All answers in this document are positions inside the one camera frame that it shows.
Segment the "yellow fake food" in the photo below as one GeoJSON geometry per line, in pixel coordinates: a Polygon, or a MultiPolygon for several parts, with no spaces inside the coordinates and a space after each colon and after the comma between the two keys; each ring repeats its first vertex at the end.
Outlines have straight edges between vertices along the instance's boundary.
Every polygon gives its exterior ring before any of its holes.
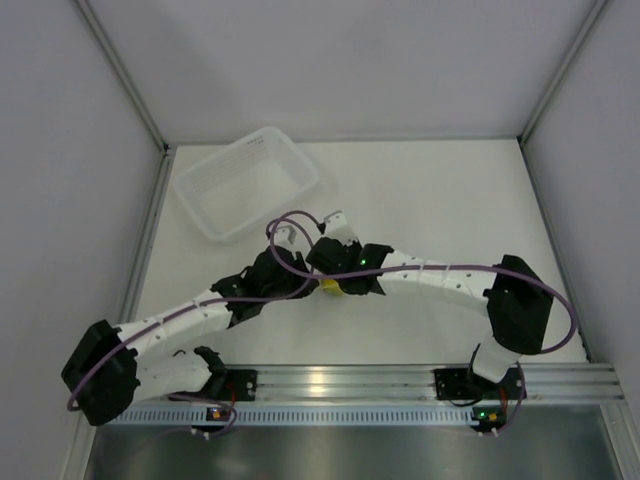
{"type": "Polygon", "coordinates": [[[332,279],[323,279],[319,281],[320,290],[332,296],[344,296],[345,293],[341,290],[337,281],[332,279]]]}

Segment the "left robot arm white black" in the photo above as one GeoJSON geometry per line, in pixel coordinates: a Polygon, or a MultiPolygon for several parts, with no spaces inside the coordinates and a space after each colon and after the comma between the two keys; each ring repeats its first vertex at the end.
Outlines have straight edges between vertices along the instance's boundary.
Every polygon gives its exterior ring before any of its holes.
{"type": "Polygon", "coordinates": [[[266,249],[177,307],[116,326],[92,324],[61,372],[68,410],[101,426],[157,397],[229,399],[228,369],[207,336],[258,316],[268,303],[310,295],[318,283],[308,272],[302,254],[266,249]]]}

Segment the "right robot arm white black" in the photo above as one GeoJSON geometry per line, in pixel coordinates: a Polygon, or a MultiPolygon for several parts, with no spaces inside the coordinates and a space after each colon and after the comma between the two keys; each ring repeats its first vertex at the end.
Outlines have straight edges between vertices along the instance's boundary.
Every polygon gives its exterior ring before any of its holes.
{"type": "Polygon", "coordinates": [[[491,396],[516,361],[543,350],[553,295],[538,285],[539,277],[517,256],[505,255],[490,271],[458,271],[438,268],[388,245],[344,245],[322,238],[306,261],[334,278],[348,295],[416,293],[488,319],[490,336],[478,344],[454,386],[463,397],[491,396]]]}

